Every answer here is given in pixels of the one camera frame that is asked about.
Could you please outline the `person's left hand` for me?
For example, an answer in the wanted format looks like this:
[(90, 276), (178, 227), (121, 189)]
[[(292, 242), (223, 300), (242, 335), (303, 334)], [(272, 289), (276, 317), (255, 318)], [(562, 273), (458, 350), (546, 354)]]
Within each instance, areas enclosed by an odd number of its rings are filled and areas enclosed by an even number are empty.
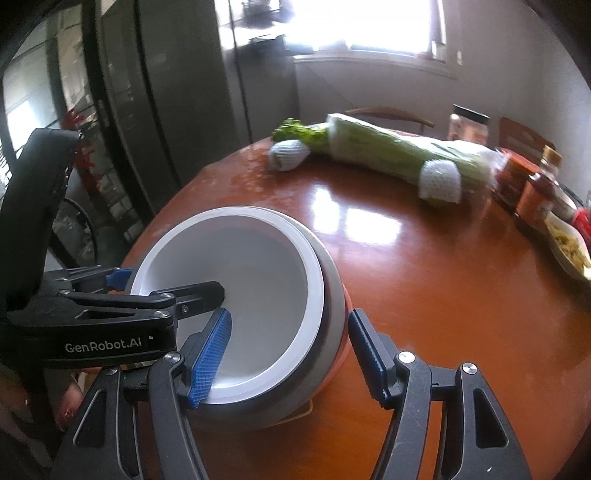
[[(72, 423), (84, 398), (84, 386), (98, 372), (96, 368), (73, 370), (46, 369), (50, 405), (57, 427), (64, 431)], [(15, 372), (1, 366), (1, 406), (24, 421), (32, 420), (31, 395), (21, 385)]]

